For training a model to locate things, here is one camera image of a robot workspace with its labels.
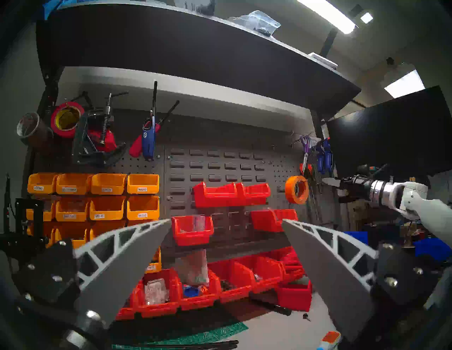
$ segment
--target black monitor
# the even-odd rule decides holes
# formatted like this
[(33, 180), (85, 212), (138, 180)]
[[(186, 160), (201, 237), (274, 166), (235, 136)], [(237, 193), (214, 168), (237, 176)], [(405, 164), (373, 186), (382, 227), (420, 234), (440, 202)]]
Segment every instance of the black monitor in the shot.
[(452, 118), (439, 86), (327, 122), (339, 177), (388, 163), (395, 181), (452, 169)]

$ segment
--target bin label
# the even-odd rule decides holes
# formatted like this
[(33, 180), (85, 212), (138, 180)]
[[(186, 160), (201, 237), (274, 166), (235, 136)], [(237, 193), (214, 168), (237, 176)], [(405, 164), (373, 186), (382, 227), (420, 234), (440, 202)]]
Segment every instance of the bin label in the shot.
[(77, 187), (63, 187), (63, 192), (77, 192)]

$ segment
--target orange storage bin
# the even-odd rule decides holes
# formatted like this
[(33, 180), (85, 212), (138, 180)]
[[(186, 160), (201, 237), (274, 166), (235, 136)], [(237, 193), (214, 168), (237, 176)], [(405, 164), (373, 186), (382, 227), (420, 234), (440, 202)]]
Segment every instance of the orange storage bin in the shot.
[(124, 193), (126, 176), (126, 174), (95, 174), (91, 180), (91, 193), (95, 195), (121, 195)]
[(261, 278), (260, 280), (256, 280), (256, 277), (254, 278), (251, 285), (253, 293), (262, 293), (275, 288), (283, 279), (284, 266), (276, 260), (260, 257), (259, 255), (250, 255), (241, 257), (237, 261)]
[(87, 222), (73, 222), (73, 223), (61, 223), (56, 226), (55, 230), (55, 242), (62, 239), (70, 238), (72, 241), (72, 247), (77, 249), (84, 245), (89, 240), (89, 223)]
[[(146, 305), (144, 296), (144, 286), (147, 282), (163, 278), (165, 287), (169, 290), (169, 302), (163, 304)], [(173, 269), (162, 270), (160, 272), (145, 274), (143, 280), (138, 283), (139, 292), (137, 293), (136, 311), (141, 313), (142, 317), (157, 317), (162, 315), (171, 315), (177, 312), (180, 302), (180, 280)]]
[(89, 240), (92, 241), (105, 232), (121, 229), (124, 226), (126, 226), (125, 220), (96, 221), (89, 230)]
[(85, 195), (91, 190), (93, 174), (60, 174), (56, 179), (56, 191), (60, 195)]
[(124, 196), (94, 197), (89, 206), (91, 220), (121, 220), (124, 217)]
[(51, 194), (55, 192), (58, 173), (36, 173), (28, 177), (28, 193)]
[(127, 179), (127, 192), (131, 194), (156, 194), (159, 186), (157, 174), (130, 174)]
[[(55, 224), (56, 222), (44, 222), (42, 224), (42, 235), (48, 238), (48, 243), (46, 244), (46, 248), (49, 248), (55, 242)], [(28, 225), (27, 234), (29, 236), (34, 235), (34, 226), (33, 224)]]
[(181, 310), (193, 310), (199, 308), (207, 308), (212, 306), (215, 300), (218, 300), (221, 293), (220, 279), (210, 269), (207, 270), (209, 276), (208, 294), (200, 295), (192, 298), (184, 298), (182, 285), (180, 286), (180, 308)]
[[(36, 197), (36, 199), (44, 201), (44, 210), (42, 212), (43, 221), (52, 221), (55, 217), (55, 201), (51, 200), (50, 198), (42, 198), (38, 196)], [(34, 210), (26, 209), (25, 213), (27, 220), (33, 221)]]
[(158, 196), (132, 196), (127, 201), (129, 220), (157, 220), (160, 217)]
[(61, 198), (56, 203), (57, 221), (86, 221), (88, 199)]
[(254, 282), (253, 272), (234, 260), (217, 261), (207, 264), (207, 267), (221, 280), (225, 280), (235, 288), (221, 290), (220, 302), (230, 301), (248, 297)]

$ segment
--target yellow storage bin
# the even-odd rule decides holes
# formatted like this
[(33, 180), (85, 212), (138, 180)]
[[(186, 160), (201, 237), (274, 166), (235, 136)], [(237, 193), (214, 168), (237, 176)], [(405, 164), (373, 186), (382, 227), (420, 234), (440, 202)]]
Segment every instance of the yellow storage bin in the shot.
[(54, 243), (70, 238), (72, 247), (77, 249), (88, 242), (89, 223), (62, 223), (56, 226)]
[(127, 179), (127, 192), (131, 194), (155, 194), (159, 192), (157, 174), (130, 174)]
[[(43, 221), (52, 221), (53, 218), (55, 217), (55, 201), (53, 201), (49, 198), (37, 197), (36, 199), (40, 199), (40, 200), (44, 201), (44, 210), (42, 212)], [(25, 213), (27, 216), (27, 220), (33, 221), (33, 213), (34, 213), (33, 209), (26, 209)]]
[(157, 220), (160, 216), (158, 196), (132, 196), (127, 201), (129, 220)]
[(124, 217), (125, 197), (91, 198), (89, 218), (91, 220), (121, 220)]
[(57, 221), (86, 221), (88, 199), (61, 198), (56, 203)]
[(89, 231), (89, 240), (92, 241), (105, 232), (121, 229), (124, 226), (126, 226), (125, 220), (97, 221)]
[(51, 194), (55, 192), (58, 173), (36, 173), (28, 177), (28, 193)]
[(126, 176), (126, 174), (96, 174), (91, 180), (91, 193), (95, 195), (121, 195), (124, 193)]
[(157, 251), (155, 252), (154, 257), (152, 258), (152, 262), (146, 268), (146, 273), (154, 273), (160, 271), (162, 271), (162, 253), (159, 247), (159, 249), (157, 249)]
[(85, 195), (91, 189), (93, 174), (60, 174), (56, 179), (56, 191), (60, 195)]

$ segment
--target white object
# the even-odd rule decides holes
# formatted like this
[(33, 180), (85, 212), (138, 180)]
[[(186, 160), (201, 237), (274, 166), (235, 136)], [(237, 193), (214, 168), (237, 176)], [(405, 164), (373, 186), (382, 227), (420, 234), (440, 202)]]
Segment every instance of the white object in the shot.
[(230, 17), (229, 22), (241, 25), (245, 28), (256, 30), (263, 29), (272, 35), (281, 24), (262, 11), (253, 11), (240, 17)]
[(361, 16), (361, 20), (362, 20), (365, 24), (367, 24), (367, 23), (369, 23), (370, 21), (373, 20), (373, 17), (372, 17), (372, 15), (371, 15), (370, 13), (366, 12), (364, 15)]
[(394, 98), (424, 89), (424, 84), (416, 69), (385, 87), (385, 90)]
[(350, 34), (355, 29), (355, 23), (326, 0), (298, 0), (298, 2), (325, 18), (344, 34)]

